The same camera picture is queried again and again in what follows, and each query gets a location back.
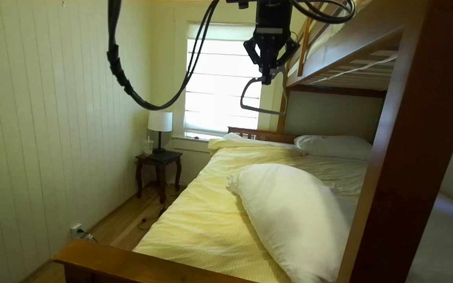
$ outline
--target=wooden bed frame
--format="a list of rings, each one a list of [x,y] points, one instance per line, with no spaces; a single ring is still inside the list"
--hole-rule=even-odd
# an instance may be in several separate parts
[[[453,0],[375,0],[307,58],[301,76],[285,79],[288,91],[317,93],[309,87],[315,76],[394,41],[398,60],[339,282],[405,282],[409,274],[453,153]],[[236,282],[89,242],[73,242],[56,260],[68,282]]]

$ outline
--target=white pillow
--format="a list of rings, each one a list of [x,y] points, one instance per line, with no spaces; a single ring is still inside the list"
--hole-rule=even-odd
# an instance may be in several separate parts
[[[301,135],[295,138],[298,149],[312,156],[343,159],[369,159],[372,145],[354,135]]]
[[[232,176],[229,190],[241,197],[260,241],[291,282],[337,280],[350,228],[318,178],[260,164]]]

